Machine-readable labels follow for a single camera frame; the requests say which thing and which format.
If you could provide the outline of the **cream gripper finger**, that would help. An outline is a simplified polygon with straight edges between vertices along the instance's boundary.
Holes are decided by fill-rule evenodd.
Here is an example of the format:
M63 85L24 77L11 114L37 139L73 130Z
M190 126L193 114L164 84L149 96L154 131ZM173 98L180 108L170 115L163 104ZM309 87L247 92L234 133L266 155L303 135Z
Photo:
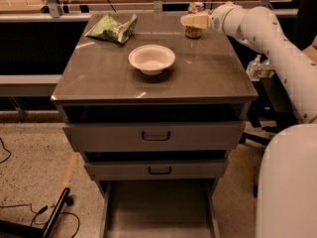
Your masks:
M208 13L187 14L180 18L180 23L186 27L208 29L211 26L211 18Z

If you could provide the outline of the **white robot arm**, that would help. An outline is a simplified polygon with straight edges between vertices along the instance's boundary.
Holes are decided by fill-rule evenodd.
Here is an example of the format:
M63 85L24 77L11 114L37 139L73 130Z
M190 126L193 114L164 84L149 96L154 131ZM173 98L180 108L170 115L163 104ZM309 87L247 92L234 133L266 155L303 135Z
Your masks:
M300 123L276 134L265 149L255 237L317 238L317 64L288 40L266 7L228 2L180 22L213 28L268 57Z

